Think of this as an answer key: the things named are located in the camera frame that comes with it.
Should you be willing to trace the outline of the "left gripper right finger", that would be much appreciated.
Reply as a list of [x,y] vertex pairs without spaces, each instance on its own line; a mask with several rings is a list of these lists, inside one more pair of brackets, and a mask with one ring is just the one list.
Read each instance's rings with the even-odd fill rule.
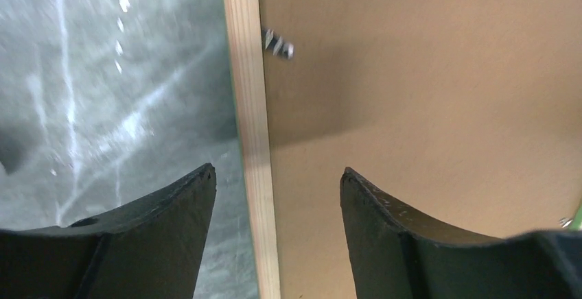
[[433,218],[352,168],[340,181],[359,298],[580,298],[581,233],[498,239]]

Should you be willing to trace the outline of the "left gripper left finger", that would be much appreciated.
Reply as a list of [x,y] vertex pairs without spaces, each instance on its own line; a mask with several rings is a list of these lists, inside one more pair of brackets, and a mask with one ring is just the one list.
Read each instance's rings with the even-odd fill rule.
[[206,163],[70,226],[1,231],[2,298],[192,298],[216,199]]

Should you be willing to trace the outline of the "bottom edge metal turn clip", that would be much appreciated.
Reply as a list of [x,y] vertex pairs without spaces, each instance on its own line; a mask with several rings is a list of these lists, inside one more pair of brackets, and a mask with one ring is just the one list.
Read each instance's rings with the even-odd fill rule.
[[572,223],[572,219],[571,218],[561,218],[559,220],[559,224],[562,228],[567,228],[570,224]]

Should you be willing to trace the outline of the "left side metal turn clip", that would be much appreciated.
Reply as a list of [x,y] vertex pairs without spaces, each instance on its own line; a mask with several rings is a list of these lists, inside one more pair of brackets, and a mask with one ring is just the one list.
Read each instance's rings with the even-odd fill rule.
[[284,60],[291,60],[294,57],[294,45],[286,41],[282,36],[272,29],[261,29],[261,40],[264,51]]

